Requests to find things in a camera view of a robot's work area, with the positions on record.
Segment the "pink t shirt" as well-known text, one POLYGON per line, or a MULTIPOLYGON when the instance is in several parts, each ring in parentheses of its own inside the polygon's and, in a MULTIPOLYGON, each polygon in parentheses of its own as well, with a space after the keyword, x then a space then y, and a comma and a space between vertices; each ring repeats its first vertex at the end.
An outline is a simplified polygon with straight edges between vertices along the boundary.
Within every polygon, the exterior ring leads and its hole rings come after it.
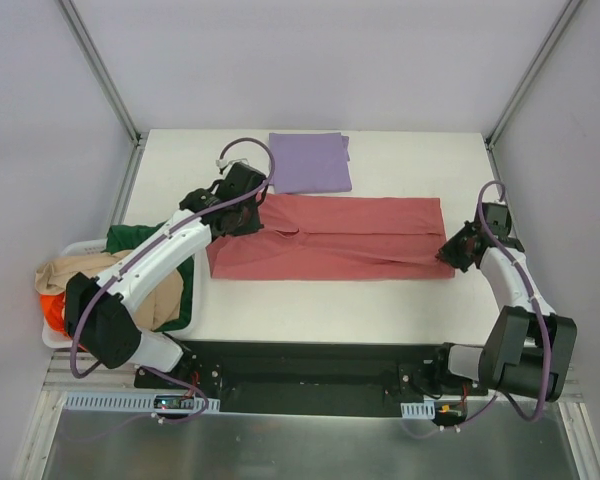
POLYGON ((207 249, 215 279, 257 281, 447 280, 437 198, 270 195, 258 232, 207 249))

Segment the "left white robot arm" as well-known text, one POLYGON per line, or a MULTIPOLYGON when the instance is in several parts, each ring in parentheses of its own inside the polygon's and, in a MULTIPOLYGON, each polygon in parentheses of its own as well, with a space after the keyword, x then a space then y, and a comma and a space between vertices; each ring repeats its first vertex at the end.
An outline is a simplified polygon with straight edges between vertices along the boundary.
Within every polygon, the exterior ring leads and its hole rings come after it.
POLYGON ((137 326, 136 314, 167 276, 216 238, 258 231, 258 207, 269 182, 262 172, 235 162, 210 188, 187 194, 172 216, 122 260, 93 278, 74 275, 65 292, 72 374, 86 377, 77 366, 77 353, 85 350, 108 369, 136 364, 156 370, 168 388, 184 387, 192 367, 183 359, 183 348, 164 333, 137 326))

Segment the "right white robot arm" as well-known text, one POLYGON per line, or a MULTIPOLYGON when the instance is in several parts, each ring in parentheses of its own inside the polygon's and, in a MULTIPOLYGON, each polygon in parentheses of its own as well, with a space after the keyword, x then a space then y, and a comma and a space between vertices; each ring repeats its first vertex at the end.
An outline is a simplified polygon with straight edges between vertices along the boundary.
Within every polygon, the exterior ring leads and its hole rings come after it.
POLYGON ((484 203, 448 240, 437 259, 466 272, 474 266, 488 281, 499 309, 482 347, 445 343, 430 369, 432 387, 453 394, 466 380, 509 395, 557 401, 577 337, 573 319, 556 313, 539 293, 521 242, 510 236, 503 204, 484 203))

